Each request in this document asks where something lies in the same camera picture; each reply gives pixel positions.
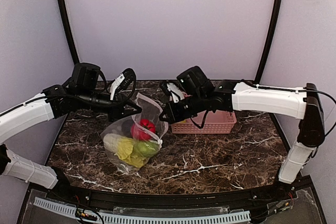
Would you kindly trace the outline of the red toy tomato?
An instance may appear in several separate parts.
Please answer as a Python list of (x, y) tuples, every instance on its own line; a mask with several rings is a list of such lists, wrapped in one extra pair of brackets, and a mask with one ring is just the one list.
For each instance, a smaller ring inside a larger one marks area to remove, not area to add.
[(137, 125), (134, 123), (131, 126), (131, 136), (138, 141), (147, 142), (149, 141), (152, 136), (149, 134), (149, 132), (155, 134), (156, 128), (152, 121), (148, 119), (141, 119), (140, 125)]

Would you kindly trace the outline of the clear zip top bag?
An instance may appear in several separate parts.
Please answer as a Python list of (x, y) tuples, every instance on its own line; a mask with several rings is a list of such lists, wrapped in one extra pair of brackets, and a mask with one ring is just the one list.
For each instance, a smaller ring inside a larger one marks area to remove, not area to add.
[(154, 100), (138, 93), (135, 104), (141, 113), (113, 122), (100, 134), (108, 160), (126, 174), (138, 171), (160, 151), (169, 129), (160, 121), (163, 109)]

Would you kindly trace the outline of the yellow toy napa cabbage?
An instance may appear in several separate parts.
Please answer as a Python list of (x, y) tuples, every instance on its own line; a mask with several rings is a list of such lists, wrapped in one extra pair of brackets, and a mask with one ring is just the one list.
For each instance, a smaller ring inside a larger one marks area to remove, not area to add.
[(136, 143), (138, 142), (132, 138), (113, 133), (103, 137), (104, 149), (110, 162), (115, 165), (123, 164), (131, 168), (141, 168), (149, 161), (149, 158), (135, 150)]

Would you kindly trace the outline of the green toy chayote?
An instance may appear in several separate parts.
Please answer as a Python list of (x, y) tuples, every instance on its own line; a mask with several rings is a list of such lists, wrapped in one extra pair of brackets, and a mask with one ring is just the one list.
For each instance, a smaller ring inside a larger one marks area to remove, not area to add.
[(160, 146), (152, 142), (138, 142), (134, 148), (144, 157), (152, 157), (160, 150)]

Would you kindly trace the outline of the pink perforated plastic basket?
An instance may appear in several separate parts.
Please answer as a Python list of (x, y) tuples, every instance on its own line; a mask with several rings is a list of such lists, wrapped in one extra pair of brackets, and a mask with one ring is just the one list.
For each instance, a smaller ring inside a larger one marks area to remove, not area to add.
[(193, 124), (191, 119), (186, 119), (186, 123), (172, 124), (171, 127), (174, 134), (229, 134), (236, 122), (234, 112), (210, 111), (202, 129)]

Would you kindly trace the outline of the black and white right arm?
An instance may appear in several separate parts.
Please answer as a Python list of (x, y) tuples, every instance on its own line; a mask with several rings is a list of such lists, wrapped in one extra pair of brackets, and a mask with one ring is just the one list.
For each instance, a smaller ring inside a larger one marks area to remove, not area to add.
[(251, 84), (245, 80), (222, 80), (214, 86), (199, 66), (191, 67), (174, 82), (163, 81), (162, 91), (171, 96), (159, 118), (169, 124), (210, 111), (257, 111), (299, 119), (297, 140), (280, 167), (278, 180), (292, 184), (312, 153), (324, 142), (324, 114), (313, 83), (305, 87), (281, 88)]

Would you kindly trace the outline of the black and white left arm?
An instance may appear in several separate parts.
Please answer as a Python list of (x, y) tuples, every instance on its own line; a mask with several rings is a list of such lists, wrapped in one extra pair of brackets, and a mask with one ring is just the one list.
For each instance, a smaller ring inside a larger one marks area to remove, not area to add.
[(133, 69), (125, 69), (110, 85), (105, 82), (101, 91), (96, 89), (99, 78), (105, 78), (99, 66), (77, 63), (71, 77), (62, 85), (46, 88), (33, 98), (2, 112), (1, 175), (53, 189), (58, 184), (67, 182), (63, 172), (14, 153), (5, 145), (9, 138), (37, 124), (78, 110), (105, 113), (111, 122), (142, 111), (131, 101), (133, 90), (128, 96), (121, 94), (128, 86), (136, 87), (136, 74)]

